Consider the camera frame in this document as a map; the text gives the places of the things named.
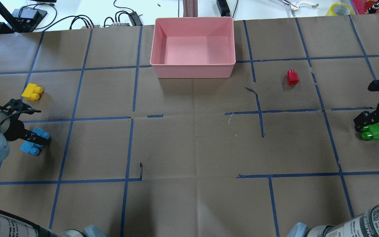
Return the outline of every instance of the yellow tape roll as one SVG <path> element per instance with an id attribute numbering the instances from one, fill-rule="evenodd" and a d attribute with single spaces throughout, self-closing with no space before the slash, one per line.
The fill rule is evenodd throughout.
<path id="1" fill-rule="evenodd" d="M 344 3 L 334 3 L 328 10 L 327 16 L 332 15 L 355 15 L 353 8 Z"/>

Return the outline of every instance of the pink plastic bin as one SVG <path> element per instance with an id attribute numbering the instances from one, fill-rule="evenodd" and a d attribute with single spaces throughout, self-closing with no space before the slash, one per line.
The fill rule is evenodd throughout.
<path id="1" fill-rule="evenodd" d="M 156 19 L 150 64 L 159 78 L 228 78 L 235 63 L 231 17 Z"/>

